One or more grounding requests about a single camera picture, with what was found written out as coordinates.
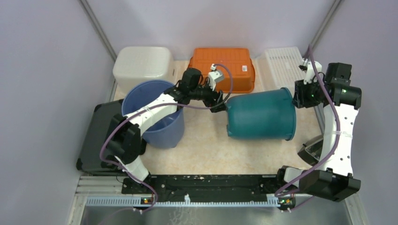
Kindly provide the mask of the teal bucket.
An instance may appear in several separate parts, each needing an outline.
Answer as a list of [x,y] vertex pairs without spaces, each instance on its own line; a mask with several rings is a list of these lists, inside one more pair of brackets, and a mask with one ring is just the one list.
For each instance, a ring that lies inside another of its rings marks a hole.
[[290,141],[297,126],[287,88],[239,95],[227,101],[227,134],[235,139]]

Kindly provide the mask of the white perforated basket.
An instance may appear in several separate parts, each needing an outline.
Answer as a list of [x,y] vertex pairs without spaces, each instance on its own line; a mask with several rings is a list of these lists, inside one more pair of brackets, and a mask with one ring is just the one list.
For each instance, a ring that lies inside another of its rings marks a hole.
[[297,47],[269,48],[254,59],[256,90],[268,91],[287,88],[293,95],[295,82],[304,79],[305,73],[299,69],[302,56]]

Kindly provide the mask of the orange plastic tub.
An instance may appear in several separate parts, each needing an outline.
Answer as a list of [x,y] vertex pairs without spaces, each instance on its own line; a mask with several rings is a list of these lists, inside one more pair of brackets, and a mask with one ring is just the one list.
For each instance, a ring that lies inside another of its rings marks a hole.
[[[255,69],[247,48],[196,48],[188,67],[200,70],[204,77],[208,75],[212,64],[224,74],[224,80],[217,83],[216,90],[234,94],[251,93],[255,86]],[[229,69],[229,77],[224,65]]]

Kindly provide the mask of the blue bucket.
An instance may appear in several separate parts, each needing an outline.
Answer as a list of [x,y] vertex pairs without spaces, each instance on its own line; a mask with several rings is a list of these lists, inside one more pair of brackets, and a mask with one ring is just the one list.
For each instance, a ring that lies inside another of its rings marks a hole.
[[[165,80],[149,80],[131,89],[122,102],[122,115],[125,116],[153,102],[166,89],[174,86]],[[174,148],[184,135],[184,112],[179,110],[158,121],[143,134],[143,139],[151,146],[160,149]]]

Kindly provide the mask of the translucent white plastic tub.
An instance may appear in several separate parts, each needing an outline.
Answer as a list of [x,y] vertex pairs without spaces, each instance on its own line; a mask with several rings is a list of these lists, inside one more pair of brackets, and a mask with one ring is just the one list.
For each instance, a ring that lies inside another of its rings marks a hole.
[[149,80],[175,81],[174,58],[166,47],[128,46],[117,55],[113,75],[119,91],[127,94]]

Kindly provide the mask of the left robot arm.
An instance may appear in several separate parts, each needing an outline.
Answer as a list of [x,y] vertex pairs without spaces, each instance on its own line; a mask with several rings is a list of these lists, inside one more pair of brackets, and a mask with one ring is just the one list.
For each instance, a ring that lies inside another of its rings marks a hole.
[[225,76],[217,67],[218,64],[212,64],[206,78],[198,69],[189,67],[175,85],[163,91],[154,101],[126,116],[116,114],[109,124],[100,159],[128,174],[138,193],[148,192],[151,182],[147,177],[150,173],[139,157],[143,133],[161,119],[184,107],[189,108],[192,100],[202,101],[203,110],[213,113],[225,111],[227,98],[223,97],[221,90],[216,90],[217,83]]

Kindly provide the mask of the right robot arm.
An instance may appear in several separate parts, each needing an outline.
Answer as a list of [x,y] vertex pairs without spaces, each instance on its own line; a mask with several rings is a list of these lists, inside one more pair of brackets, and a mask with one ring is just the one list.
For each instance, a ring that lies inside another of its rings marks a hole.
[[353,177],[353,127],[361,106],[361,88],[351,86],[350,64],[330,63],[322,84],[295,82],[293,104],[310,108],[322,104],[325,117],[321,156],[314,170],[298,182],[302,193],[340,202],[357,193],[361,181]]

